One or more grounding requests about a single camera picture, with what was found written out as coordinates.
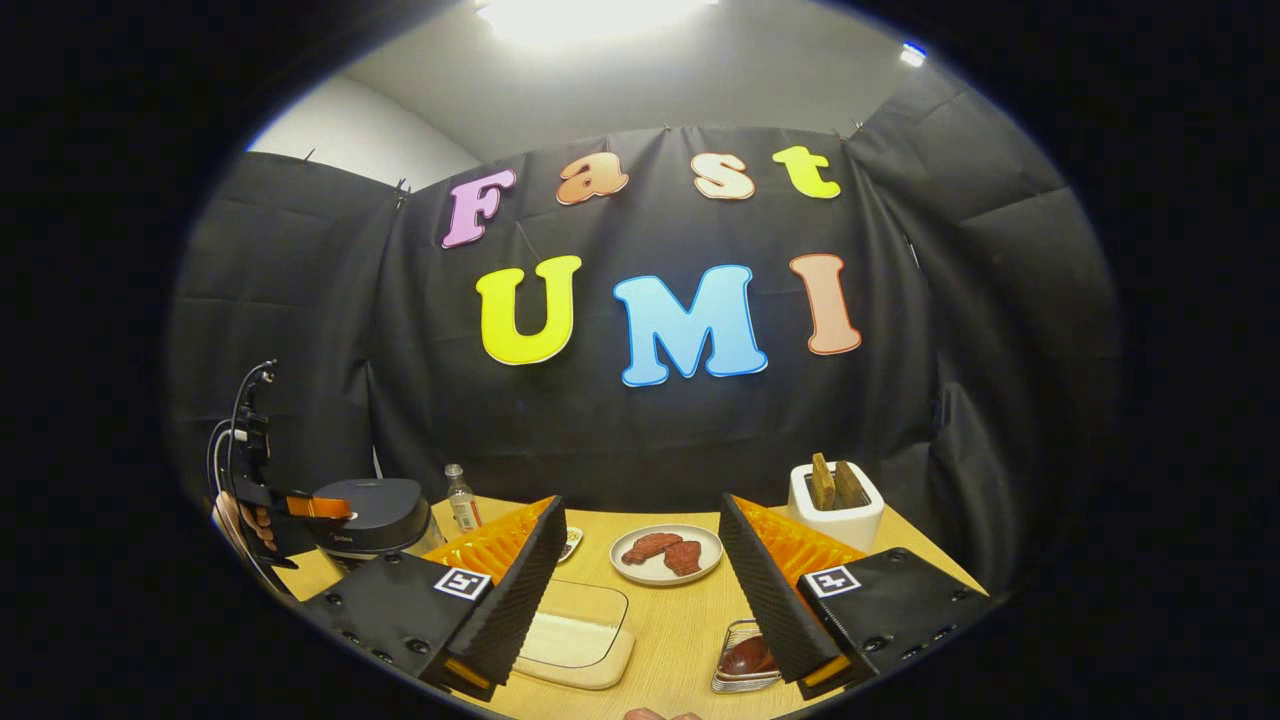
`wooden table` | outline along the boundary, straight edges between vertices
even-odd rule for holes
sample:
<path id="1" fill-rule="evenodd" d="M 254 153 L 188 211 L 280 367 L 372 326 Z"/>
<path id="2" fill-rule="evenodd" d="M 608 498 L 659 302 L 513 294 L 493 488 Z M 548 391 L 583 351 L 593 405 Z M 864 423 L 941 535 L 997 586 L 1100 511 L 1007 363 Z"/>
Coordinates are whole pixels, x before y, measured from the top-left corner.
<path id="1" fill-rule="evenodd" d="M 481 519 L 497 519 L 522 503 L 477 497 Z M 460 534 L 448 502 L 431 507 L 445 537 Z M 581 717 L 622 720 L 636 707 L 649 707 L 664 717 L 696 712 L 703 720 L 751 720 L 777 717 L 828 696 L 805 702 L 800 692 L 781 680 L 772 687 L 736 694 L 712 692 L 712 673 L 719 660 L 730 623 L 751 618 L 726 553 L 714 570 L 685 585 L 649 587 L 632 583 L 609 562 L 609 547 L 621 536 L 648 525 L 681 523 L 716 532 L 719 512 L 596 512 L 566 510 L 570 525 L 582 530 L 573 555 L 556 568 L 553 578 L 616 588 L 626 593 L 630 607 L 625 626 L 635 634 L 635 650 L 622 680 L 603 691 L 582 691 L 512 673 L 490 702 L 475 705 L 520 719 Z M 937 565 L 957 580 L 983 588 L 947 557 L 923 533 L 891 507 L 884 507 L 872 552 L 905 547 Z M 314 550 L 292 559 L 297 570 L 278 570 L 298 600 L 323 592 L 340 575 L 329 560 Z M 458 697 L 471 701 L 465 694 Z"/>

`ceiling light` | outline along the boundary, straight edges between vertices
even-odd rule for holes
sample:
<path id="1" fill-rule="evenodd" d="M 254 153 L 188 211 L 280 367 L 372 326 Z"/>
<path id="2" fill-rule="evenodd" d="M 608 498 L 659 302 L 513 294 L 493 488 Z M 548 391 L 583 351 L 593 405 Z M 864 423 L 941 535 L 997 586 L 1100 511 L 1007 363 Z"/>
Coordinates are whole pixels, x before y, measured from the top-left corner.
<path id="1" fill-rule="evenodd" d="M 909 42 L 904 42 L 902 54 L 899 55 L 899 58 L 908 65 L 911 65 L 913 68 L 919 68 L 920 65 L 924 64 L 924 50 L 920 50 L 919 47 Z"/>
<path id="2" fill-rule="evenodd" d="M 476 14 L 502 40 L 564 46 L 639 35 L 719 0 L 477 0 Z"/>

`white wall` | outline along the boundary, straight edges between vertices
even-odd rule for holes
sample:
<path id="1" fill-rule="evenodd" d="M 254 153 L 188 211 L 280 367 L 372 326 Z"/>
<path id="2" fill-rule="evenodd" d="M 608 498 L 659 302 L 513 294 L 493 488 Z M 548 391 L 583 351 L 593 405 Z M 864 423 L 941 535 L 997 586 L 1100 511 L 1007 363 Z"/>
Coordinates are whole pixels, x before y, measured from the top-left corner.
<path id="1" fill-rule="evenodd" d="M 480 164 L 387 96 L 335 76 L 275 119 L 250 151 L 306 158 L 394 186 L 422 190 Z"/>

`cable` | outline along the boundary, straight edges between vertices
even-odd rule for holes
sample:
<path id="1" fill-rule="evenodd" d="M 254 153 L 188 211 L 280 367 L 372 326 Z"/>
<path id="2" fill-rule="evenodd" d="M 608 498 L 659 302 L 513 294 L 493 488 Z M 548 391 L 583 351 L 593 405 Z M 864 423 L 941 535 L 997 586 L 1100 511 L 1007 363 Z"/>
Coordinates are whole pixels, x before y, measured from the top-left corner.
<path id="1" fill-rule="evenodd" d="M 232 430 L 236 430 L 236 421 L 239 419 L 239 401 L 241 397 L 243 397 L 244 395 L 244 388 L 248 387 L 248 384 L 256 379 L 255 375 L 257 375 L 257 373 L 262 370 L 270 370 L 274 366 L 275 366 L 275 360 L 268 360 L 266 363 L 256 365 L 252 370 L 250 370 L 244 375 L 244 379 L 241 380 L 241 387 L 239 389 L 236 391 L 236 404 L 232 406 L 232 416 L 230 416 Z M 232 456 L 234 455 L 232 450 L 234 447 L 236 447 L 234 442 L 227 446 L 227 479 L 228 479 L 228 487 L 230 488 L 229 492 L 232 493 L 232 500 L 234 500 L 238 505 L 239 497 L 236 496 L 236 474 L 234 474 L 236 471 L 232 469 Z"/>
<path id="2" fill-rule="evenodd" d="M 241 397 L 244 396 L 244 388 L 248 387 L 251 382 L 257 379 L 259 373 L 264 373 L 264 375 L 270 377 L 269 370 L 274 366 L 275 366 L 275 360 L 268 360 L 266 363 L 256 365 L 252 370 L 250 370 L 244 375 L 244 379 L 241 380 L 241 387 L 239 389 L 236 391 L 236 404 L 232 405 L 232 416 L 230 416 L 232 427 L 229 432 L 232 433 L 233 438 L 232 442 L 227 443 L 227 488 L 228 488 L 228 495 L 232 496 L 232 509 L 234 509 L 236 511 L 239 511 L 239 497 L 236 496 L 236 474 L 234 474 L 236 471 L 232 468 L 232 459 L 234 456 L 233 450 L 236 448 L 234 433 L 236 433 L 236 421 L 239 419 Z M 214 448 L 214 457 L 215 459 L 218 457 L 216 447 Z M 215 470 L 214 477 L 216 478 L 218 477 L 216 460 L 214 462 L 214 470 Z M 248 550 L 247 538 L 244 539 L 244 547 L 246 550 Z M 268 585 L 274 587 L 275 583 L 271 582 L 270 577 L 266 574 L 266 570 L 264 570 L 262 566 L 259 564 L 257 557 L 253 557 L 253 552 L 251 551 L 246 552 L 246 556 L 248 557 L 248 561 L 253 564 L 253 568 L 257 570 L 257 573 L 262 575 L 262 579 L 266 580 Z"/>
<path id="3" fill-rule="evenodd" d="M 224 425 L 229 424 L 230 420 L 219 420 L 218 424 L 214 425 L 214 432 L 209 433 L 209 445 L 205 448 L 205 482 L 209 483 L 209 489 L 212 491 L 214 500 L 218 498 L 218 493 L 221 489 L 221 483 L 219 482 L 216 473 L 214 473 L 214 456 L 218 454 L 214 448 L 214 441 L 218 437 L 218 432 L 221 430 Z"/>
<path id="4" fill-rule="evenodd" d="M 253 565 L 253 569 L 257 570 L 257 574 L 262 577 L 268 587 L 274 587 L 271 578 L 268 577 L 266 571 L 262 570 L 262 566 L 259 565 L 257 559 L 253 557 L 253 551 L 250 550 L 248 541 L 244 537 L 241 537 L 239 533 L 236 532 L 236 521 L 238 520 L 238 518 L 233 519 L 227 516 L 228 512 L 230 512 L 232 515 L 237 515 L 239 512 L 239 501 L 232 500 L 230 501 L 232 507 L 229 510 L 227 507 L 223 507 L 223 503 L 218 502 L 223 492 L 221 479 L 219 477 L 219 470 L 221 470 L 221 468 L 218 466 L 218 447 L 221 446 L 223 441 L 230 434 L 232 430 L 229 429 L 223 430 L 221 434 L 218 436 L 218 442 L 214 445 L 214 480 L 218 483 L 218 496 L 214 498 L 214 514 L 215 516 L 220 516 L 223 519 L 223 528 L 221 528 L 223 534 L 225 534 L 228 539 L 230 539 L 232 547 L 244 553 L 244 557 L 247 557 L 250 564 Z M 244 528 L 243 532 L 248 533 L 250 529 Z"/>

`pink letter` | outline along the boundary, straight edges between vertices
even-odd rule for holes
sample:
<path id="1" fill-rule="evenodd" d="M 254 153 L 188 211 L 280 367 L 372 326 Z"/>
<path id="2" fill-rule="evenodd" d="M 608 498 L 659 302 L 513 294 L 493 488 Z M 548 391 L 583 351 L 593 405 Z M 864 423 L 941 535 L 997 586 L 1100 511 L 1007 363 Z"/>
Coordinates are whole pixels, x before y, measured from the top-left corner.
<path id="1" fill-rule="evenodd" d="M 453 247 L 480 240 L 480 236 L 484 234 L 484 225 L 476 222 L 476 214 L 484 213 L 485 218 L 492 218 L 498 211 L 499 192 L 495 188 L 513 184 L 516 184 L 516 173 L 502 170 L 454 187 L 452 191 L 453 220 L 449 222 L 449 234 L 444 236 L 440 245 Z"/>
<path id="2" fill-rule="evenodd" d="M 863 334 L 849 323 L 845 293 L 840 290 L 840 270 L 845 261 L 835 255 L 801 255 L 791 261 L 791 272 L 804 279 L 813 311 L 813 337 L 809 351 L 814 355 L 849 352 L 863 343 Z"/>

